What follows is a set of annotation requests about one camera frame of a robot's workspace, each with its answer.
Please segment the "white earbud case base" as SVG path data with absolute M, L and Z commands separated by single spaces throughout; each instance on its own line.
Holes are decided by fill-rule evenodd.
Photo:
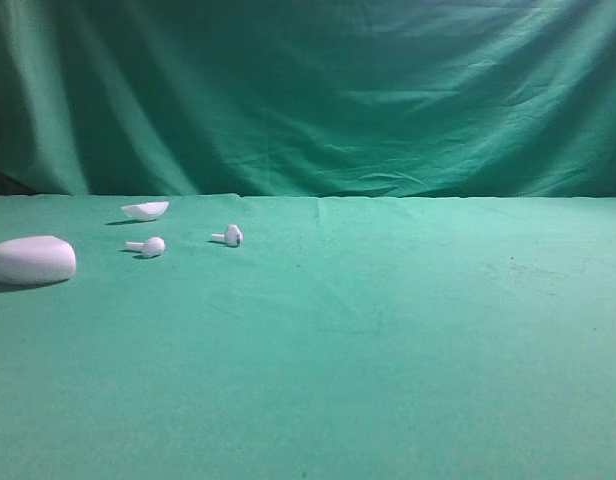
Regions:
M 31 236 L 0 242 L 0 283 L 41 285 L 71 279 L 77 258 L 71 244 L 56 236 Z

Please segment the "white earbud with dark tip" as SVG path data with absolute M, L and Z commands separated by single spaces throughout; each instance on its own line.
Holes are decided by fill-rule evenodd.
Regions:
M 236 248 L 243 243 L 244 235 L 238 225 L 228 224 L 223 233 L 213 233 L 210 237 L 210 241 Z

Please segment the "green table cloth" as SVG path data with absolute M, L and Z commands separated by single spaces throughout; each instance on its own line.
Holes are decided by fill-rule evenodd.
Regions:
M 616 479 L 616 198 L 122 205 L 0 197 L 78 259 L 0 287 L 0 479 Z

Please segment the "white earbud case lid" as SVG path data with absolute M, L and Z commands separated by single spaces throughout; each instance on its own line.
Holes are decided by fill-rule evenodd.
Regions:
M 162 216 L 169 208 L 169 205 L 168 201 L 144 202 L 124 205 L 121 207 L 121 211 L 133 220 L 149 222 Z

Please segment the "green backdrop cloth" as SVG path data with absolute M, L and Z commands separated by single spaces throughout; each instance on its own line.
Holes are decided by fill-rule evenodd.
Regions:
M 616 1 L 0 1 L 0 194 L 616 197 Z

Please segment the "white earbud near lid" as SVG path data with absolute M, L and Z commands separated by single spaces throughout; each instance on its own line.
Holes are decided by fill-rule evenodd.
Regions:
M 163 238 L 153 236 L 143 242 L 126 241 L 125 248 L 138 253 L 142 258 L 155 258 L 165 252 L 166 244 Z

